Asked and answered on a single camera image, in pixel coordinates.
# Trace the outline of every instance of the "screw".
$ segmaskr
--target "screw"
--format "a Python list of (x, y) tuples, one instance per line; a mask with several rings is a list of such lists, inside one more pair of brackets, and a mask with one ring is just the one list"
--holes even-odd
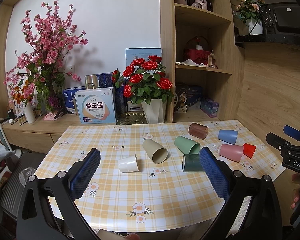
[(234, 171), (233, 172), (233, 175), (237, 178), (241, 177), (242, 176), (242, 172), (241, 171)]
[(263, 177), (265, 181), (271, 181), (271, 177), (269, 175), (264, 175)]
[(29, 181), (34, 181), (34, 179), (35, 179), (35, 176), (34, 176), (34, 175), (31, 175), (31, 176), (29, 177)]
[(65, 175), (66, 175), (66, 172), (65, 172), (65, 171), (59, 171), (59, 172), (58, 172), (58, 177), (59, 177), (59, 178), (63, 178)]

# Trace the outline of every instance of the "flower pot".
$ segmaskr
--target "flower pot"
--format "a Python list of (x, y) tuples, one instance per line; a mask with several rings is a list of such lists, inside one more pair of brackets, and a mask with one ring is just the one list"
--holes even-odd
[(35, 117), (34, 117), (32, 107), (31, 107), (31, 103), (26, 104), (24, 111), (25, 111), (28, 123), (33, 123), (35, 121)]
[(258, 23), (256, 24), (256, 20), (255, 19), (248, 19), (246, 23), (249, 26), (249, 32), (251, 32), (250, 35), (263, 34), (261, 20), (258, 20)]
[(166, 115), (167, 101), (162, 103), (159, 98), (151, 99), (148, 105), (145, 101), (142, 103), (142, 108), (148, 123), (163, 123)]

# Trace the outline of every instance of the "red basket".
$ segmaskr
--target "red basket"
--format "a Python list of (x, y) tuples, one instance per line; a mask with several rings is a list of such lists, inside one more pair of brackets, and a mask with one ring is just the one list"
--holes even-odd
[(191, 59), (193, 62), (197, 64), (208, 64), (208, 56), (211, 51), (209, 50), (199, 50), (199, 49), (187, 49), (191, 41), (201, 41), (199, 38), (203, 38), (207, 42), (207, 49), (210, 49), (208, 40), (203, 36), (195, 36), (191, 40), (186, 43), (185, 50), (183, 53), (183, 60)]

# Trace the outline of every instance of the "plastic bag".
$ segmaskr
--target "plastic bag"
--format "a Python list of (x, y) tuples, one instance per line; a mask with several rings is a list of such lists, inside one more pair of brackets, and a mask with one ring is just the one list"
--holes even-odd
[(23, 185), (23, 187), (26, 185), (27, 181), (28, 181), (28, 178), (31, 176), (31, 175), (34, 175), (36, 169), (33, 168), (33, 167), (28, 167), (28, 168), (25, 168), (24, 170), (22, 170), (20, 173), (19, 173), (19, 181), (20, 183)]

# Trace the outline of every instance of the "artificial red rose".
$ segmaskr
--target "artificial red rose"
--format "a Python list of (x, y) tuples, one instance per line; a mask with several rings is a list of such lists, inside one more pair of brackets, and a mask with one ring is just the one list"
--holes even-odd
[(145, 70), (154, 70), (158, 67), (158, 63), (156, 61), (149, 60), (143, 63), (141, 67), (144, 68)]
[(172, 83), (168, 78), (160, 78), (160, 81), (157, 82), (157, 85), (161, 89), (170, 89), (172, 87)]
[(131, 62), (131, 65), (133, 66), (141, 66), (142, 63), (144, 63), (144, 58), (137, 58), (134, 61)]
[(134, 72), (134, 66), (130, 64), (130, 66), (127, 66), (126, 70), (123, 71), (122, 75), (124, 75), (125, 77), (129, 77), (133, 74), (133, 72)]
[(130, 77), (130, 82), (131, 83), (139, 83), (142, 79), (143, 79), (142, 74), (135, 74), (135, 75)]
[(157, 55), (149, 56), (149, 60), (156, 61), (157, 63), (160, 63), (162, 58), (158, 57)]
[(160, 72), (160, 71), (158, 71), (157, 73), (159, 74), (160, 77), (165, 77), (166, 75), (164, 72)]
[(120, 77), (120, 71), (116, 69), (116, 70), (112, 73), (111, 79), (112, 79), (112, 81), (115, 83), (115, 82), (117, 82), (117, 80), (118, 80), (119, 77)]
[(123, 96), (125, 96), (126, 98), (131, 97), (133, 95), (133, 93), (131, 92), (131, 88), (132, 86), (125, 85), (123, 88)]

